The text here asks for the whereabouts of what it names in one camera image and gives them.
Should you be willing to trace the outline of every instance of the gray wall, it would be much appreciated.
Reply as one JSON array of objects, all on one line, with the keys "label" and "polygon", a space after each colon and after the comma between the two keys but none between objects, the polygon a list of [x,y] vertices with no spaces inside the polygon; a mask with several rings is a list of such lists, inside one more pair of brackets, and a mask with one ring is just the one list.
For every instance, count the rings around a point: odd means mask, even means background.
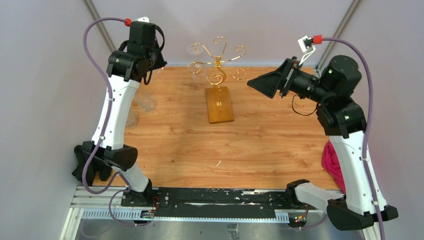
[{"label": "gray wall", "polygon": [[[297,40],[305,35],[332,36],[351,0],[93,0],[101,17],[135,20],[142,16],[159,25],[166,44],[163,55],[169,64],[188,64],[193,58],[186,48],[194,42],[213,46],[216,36],[228,39],[227,58],[233,48],[244,45],[248,54],[230,64],[279,66],[288,57],[302,56]],[[118,47],[128,30],[106,23]],[[318,63],[320,48],[305,65]]]},{"label": "gray wall", "polygon": [[[0,239],[59,239],[105,86],[85,57],[82,1],[1,1]],[[89,49],[106,67],[96,29]]]},{"label": "gray wall", "polygon": [[[364,54],[371,69],[370,154],[380,189],[400,216],[384,224],[389,240],[423,238],[423,9],[420,0],[364,0],[342,36]],[[333,55],[338,54],[354,55],[341,44]],[[367,111],[368,87],[362,75],[353,98]]]}]

